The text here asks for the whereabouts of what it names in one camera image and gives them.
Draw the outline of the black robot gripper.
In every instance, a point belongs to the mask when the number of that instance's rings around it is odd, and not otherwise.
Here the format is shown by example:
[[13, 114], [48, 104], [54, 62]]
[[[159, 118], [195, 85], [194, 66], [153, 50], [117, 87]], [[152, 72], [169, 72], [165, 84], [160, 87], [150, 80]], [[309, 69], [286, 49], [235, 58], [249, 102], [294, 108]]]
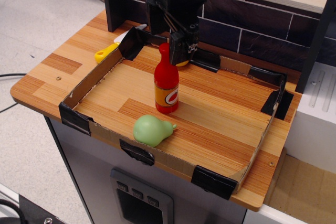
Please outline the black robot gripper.
[[170, 33], [170, 64], [190, 61], [200, 38], [197, 12], [207, 0], [145, 0], [151, 34]]

